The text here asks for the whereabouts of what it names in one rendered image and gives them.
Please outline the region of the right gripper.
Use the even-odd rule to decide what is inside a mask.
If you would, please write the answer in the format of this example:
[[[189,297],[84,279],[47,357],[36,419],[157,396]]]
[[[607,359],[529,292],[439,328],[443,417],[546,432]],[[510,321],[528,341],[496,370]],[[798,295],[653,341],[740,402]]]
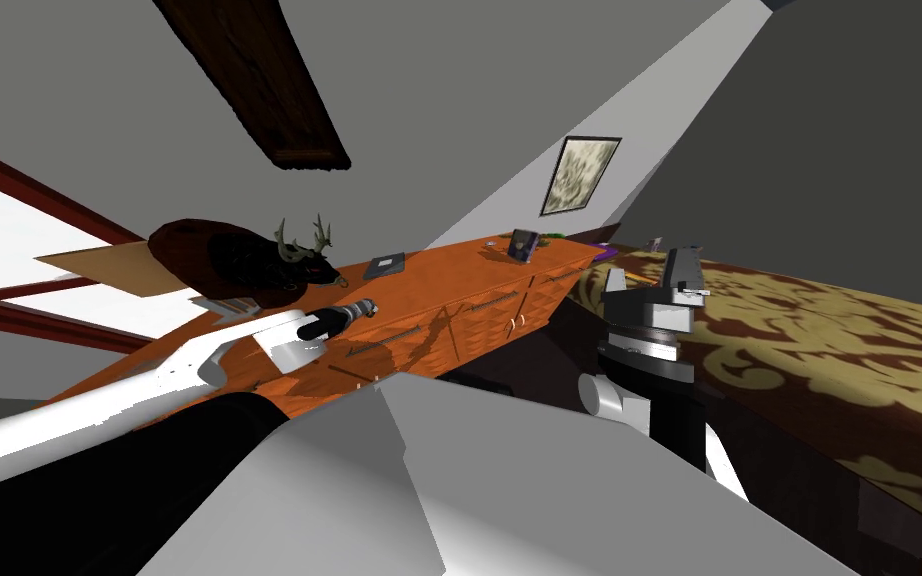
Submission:
[[[609,269],[601,303],[609,324],[691,333],[694,311],[704,307],[707,296],[698,249],[679,247],[667,253],[661,286],[627,289],[625,270]]]

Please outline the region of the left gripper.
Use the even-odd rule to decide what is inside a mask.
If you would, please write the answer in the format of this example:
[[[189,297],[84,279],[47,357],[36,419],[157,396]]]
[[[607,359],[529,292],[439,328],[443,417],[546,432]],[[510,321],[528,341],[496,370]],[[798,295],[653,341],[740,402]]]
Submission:
[[[314,321],[301,325],[297,330],[297,336],[302,341],[333,338],[341,334],[349,323],[364,317],[371,318],[377,312],[378,306],[368,298],[343,305],[343,307],[318,308],[310,313]]]

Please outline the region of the grey flat book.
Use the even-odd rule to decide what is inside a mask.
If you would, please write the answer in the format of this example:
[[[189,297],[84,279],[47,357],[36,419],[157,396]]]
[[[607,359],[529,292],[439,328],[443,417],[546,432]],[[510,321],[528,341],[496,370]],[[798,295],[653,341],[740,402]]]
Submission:
[[[405,268],[405,260],[406,255],[403,252],[373,258],[366,268],[363,279],[368,281],[401,273]]]

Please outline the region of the orange wooden sideboard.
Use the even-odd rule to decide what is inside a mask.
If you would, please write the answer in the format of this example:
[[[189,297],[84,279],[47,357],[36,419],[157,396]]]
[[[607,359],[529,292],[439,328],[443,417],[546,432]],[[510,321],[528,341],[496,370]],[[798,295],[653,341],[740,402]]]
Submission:
[[[508,257],[507,245],[492,236],[413,252],[403,272],[372,280],[363,276],[365,264],[346,266],[347,287],[310,288],[297,308],[368,298],[377,314],[288,376],[252,339],[239,341],[221,361],[225,392],[255,390],[293,417],[394,372],[437,377],[545,326],[599,253],[554,239],[520,263]]]

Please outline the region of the dark blue box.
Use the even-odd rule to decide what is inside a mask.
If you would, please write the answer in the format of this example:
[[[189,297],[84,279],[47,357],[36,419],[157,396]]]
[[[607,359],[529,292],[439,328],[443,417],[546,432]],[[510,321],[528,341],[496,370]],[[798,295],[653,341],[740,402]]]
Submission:
[[[529,263],[539,243],[539,233],[531,230],[514,229],[510,234],[506,253],[514,261]]]

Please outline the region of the dark deer head ornament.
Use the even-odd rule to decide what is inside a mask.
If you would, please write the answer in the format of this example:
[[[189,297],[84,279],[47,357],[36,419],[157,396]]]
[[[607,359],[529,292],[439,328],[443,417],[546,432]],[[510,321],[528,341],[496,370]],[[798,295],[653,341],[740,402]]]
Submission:
[[[285,223],[267,239],[229,223],[179,219],[152,233],[147,247],[165,270],[206,299],[250,299],[260,308],[282,308],[313,285],[349,286],[324,253],[331,227],[321,217],[314,225],[314,245],[308,247],[284,239]]]

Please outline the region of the brown cream patterned bed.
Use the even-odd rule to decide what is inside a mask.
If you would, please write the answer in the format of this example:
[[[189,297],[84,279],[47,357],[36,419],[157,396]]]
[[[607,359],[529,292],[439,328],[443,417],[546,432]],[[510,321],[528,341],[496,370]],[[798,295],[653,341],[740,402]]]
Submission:
[[[607,271],[652,286],[665,259],[591,263],[569,295],[604,320]],[[701,266],[679,357],[745,497],[860,576],[922,576],[922,305]]]

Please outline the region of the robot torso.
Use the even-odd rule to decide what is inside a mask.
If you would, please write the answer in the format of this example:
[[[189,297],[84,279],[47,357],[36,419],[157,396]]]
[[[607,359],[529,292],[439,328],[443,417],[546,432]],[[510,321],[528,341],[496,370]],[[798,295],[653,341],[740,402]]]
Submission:
[[[409,374],[291,419],[138,576],[857,576],[639,431]]]

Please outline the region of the dark brown wooden plank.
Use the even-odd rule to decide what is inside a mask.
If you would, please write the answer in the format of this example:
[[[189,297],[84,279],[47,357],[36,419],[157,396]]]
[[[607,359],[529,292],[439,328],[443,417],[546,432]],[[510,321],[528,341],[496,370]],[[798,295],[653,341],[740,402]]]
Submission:
[[[152,0],[255,145],[283,170],[351,160],[279,0]]]

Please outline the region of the tan flat board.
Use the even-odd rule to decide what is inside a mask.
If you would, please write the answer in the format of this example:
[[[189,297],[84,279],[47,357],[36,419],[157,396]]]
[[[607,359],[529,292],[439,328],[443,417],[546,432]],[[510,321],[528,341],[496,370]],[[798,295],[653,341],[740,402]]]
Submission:
[[[45,255],[36,260],[143,298],[188,288],[152,255],[147,241]]]

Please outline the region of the framed beige wall picture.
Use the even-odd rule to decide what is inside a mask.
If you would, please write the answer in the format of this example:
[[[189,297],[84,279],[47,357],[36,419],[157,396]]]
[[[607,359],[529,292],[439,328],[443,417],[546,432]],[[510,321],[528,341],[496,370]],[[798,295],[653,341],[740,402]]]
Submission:
[[[539,216],[584,209],[621,142],[622,137],[613,136],[565,136]]]

